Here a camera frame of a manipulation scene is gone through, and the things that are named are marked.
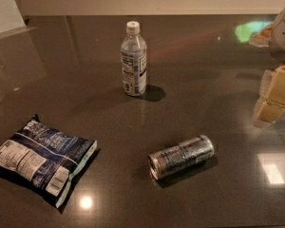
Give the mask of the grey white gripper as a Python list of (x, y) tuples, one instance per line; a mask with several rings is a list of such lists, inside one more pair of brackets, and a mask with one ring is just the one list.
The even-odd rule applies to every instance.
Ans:
[[(270, 23), (250, 38), (249, 44), (259, 48), (269, 46), (271, 55), (278, 61), (285, 62), (285, 7), (275, 18), (273, 24)], [(269, 69), (264, 71), (252, 124), (259, 128), (269, 126), (284, 113), (285, 65), (281, 65), (274, 71)]]

